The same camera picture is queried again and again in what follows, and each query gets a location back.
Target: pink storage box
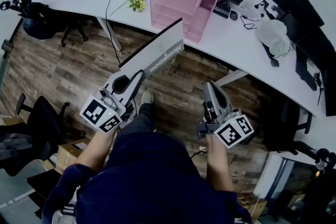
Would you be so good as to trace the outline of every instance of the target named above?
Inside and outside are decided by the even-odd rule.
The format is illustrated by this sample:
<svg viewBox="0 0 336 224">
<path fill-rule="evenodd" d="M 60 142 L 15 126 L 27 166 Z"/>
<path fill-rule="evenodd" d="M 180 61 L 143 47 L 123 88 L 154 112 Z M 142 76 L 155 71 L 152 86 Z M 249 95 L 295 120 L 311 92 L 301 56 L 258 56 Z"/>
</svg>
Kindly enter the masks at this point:
<svg viewBox="0 0 336 224">
<path fill-rule="evenodd" d="M 198 43 L 217 0 L 150 0 L 152 26 L 164 29 L 183 19 L 184 38 Z"/>
</svg>

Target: wooden floor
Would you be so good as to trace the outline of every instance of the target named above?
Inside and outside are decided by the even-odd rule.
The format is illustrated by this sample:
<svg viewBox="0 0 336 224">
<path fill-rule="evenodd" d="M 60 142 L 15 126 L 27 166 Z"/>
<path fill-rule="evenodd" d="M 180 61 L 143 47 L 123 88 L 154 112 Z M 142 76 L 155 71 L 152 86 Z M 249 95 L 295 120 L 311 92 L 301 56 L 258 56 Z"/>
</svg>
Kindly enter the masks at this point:
<svg viewBox="0 0 336 224">
<path fill-rule="evenodd" d="M 151 37 L 136 31 L 112 27 L 123 47 L 118 56 L 122 61 Z M 43 95 L 60 111 L 64 102 L 70 102 L 66 122 L 87 136 L 93 130 L 79 116 L 89 94 L 95 93 L 107 78 L 118 71 L 118 62 L 109 39 L 100 25 L 91 17 L 85 22 L 84 31 L 89 40 L 83 43 L 79 33 L 73 30 L 65 48 L 60 46 L 61 34 L 50 40 L 37 40 L 26 35 L 22 27 L 14 39 L 14 49 L 8 56 L 8 64 L 2 83 L 0 100 L 7 111 L 14 115 L 21 93 L 26 104 L 33 105 Z M 171 60 L 155 75 L 144 81 L 135 98 L 139 109 L 141 95 L 151 90 L 155 95 L 157 128 L 184 141 L 190 155 L 198 151 L 204 141 L 199 141 L 195 123 L 203 115 L 202 84 L 216 81 L 228 74 L 228 70 L 216 62 L 186 49 Z M 258 115 L 258 95 L 268 96 L 270 89 L 246 76 L 223 89 L 234 107 Z M 28 112 L 21 113 L 27 120 Z M 237 191 L 253 191 L 264 167 L 268 152 L 257 137 L 249 145 L 237 145 L 228 151 L 230 173 Z M 206 175 L 206 155 L 196 155 L 193 161 L 202 176 Z"/>
</svg>

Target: desk leg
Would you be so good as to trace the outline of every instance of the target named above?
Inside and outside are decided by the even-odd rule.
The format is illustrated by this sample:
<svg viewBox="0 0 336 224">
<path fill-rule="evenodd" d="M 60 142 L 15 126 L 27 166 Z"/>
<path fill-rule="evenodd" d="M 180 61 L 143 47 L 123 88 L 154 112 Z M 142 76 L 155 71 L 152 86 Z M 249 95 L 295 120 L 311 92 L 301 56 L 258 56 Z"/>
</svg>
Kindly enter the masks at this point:
<svg viewBox="0 0 336 224">
<path fill-rule="evenodd" d="M 241 71 L 240 69 L 237 69 L 236 71 L 230 73 L 229 75 L 221 78 L 220 80 L 217 80 L 215 83 L 218 85 L 218 86 L 223 86 L 225 84 L 228 84 L 232 81 L 235 81 L 236 79 L 240 79 L 244 76 L 246 76 L 247 73 L 244 72 L 244 71 Z"/>
<path fill-rule="evenodd" d="M 110 23 L 108 21 L 106 21 L 105 19 L 102 19 L 100 17 L 96 17 L 98 22 L 100 23 L 101 27 L 103 28 L 103 30 L 105 31 L 107 37 L 110 39 L 110 33 L 109 30 L 111 32 L 111 37 L 112 37 L 112 43 L 115 46 L 116 50 L 121 51 L 122 47 L 118 41 L 117 36 L 115 35 L 115 33 L 113 32 Z"/>
</svg>

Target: white desk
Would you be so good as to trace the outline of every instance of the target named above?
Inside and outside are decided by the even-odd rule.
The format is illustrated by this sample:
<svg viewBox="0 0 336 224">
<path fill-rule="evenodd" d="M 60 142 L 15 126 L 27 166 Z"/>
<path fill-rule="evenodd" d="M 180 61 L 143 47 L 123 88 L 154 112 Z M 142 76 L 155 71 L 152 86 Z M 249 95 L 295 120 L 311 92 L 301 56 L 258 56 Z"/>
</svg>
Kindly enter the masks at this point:
<svg viewBox="0 0 336 224">
<path fill-rule="evenodd" d="M 104 19 L 109 0 L 33 1 L 42 2 L 57 10 L 95 16 L 109 37 L 107 27 L 110 26 L 105 24 Z M 151 25 L 149 0 L 146 1 L 146 9 L 142 13 L 133 12 L 127 3 L 120 7 L 124 2 L 125 0 L 111 0 L 107 12 L 108 20 L 153 33 L 160 32 L 160 29 Z M 113 32 L 112 41 L 120 50 L 121 46 Z M 295 72 L 296 53 L 292 51 L 286 57 L 278 58 L 280 67 L 273 68 L 261 42 L 255 36 L 255 31 L 246 30 L 240 19 L 234 22 L 212 13 L 201 41 L 197 44 L 185 39 L 184 42 L 238 68 L 237 71 L 217 81 L 220 86 L 250 74 L 288 96 L 313 115 L 325 116 L 324 93 L 317 106 L 319 91 L 312 91 Z"/>
</svg>

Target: navy blue shirt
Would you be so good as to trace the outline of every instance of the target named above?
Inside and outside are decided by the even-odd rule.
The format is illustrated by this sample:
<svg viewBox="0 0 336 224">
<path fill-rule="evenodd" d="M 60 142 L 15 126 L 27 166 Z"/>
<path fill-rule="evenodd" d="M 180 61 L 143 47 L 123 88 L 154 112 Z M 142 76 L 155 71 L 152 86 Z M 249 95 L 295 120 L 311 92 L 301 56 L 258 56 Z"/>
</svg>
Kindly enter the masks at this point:
<svg viewBox="0 0 336 224">
<path fill-rule="evenodd" d="M 76 187 L 77 223 L 252 223 L 236 193 L 216 191 L 185 148 L 159 133 L 119 136 L 96 174 L 75 164 L 63 173 L 43 208 L 43 223 L 67 205 Z"/>
</svg>

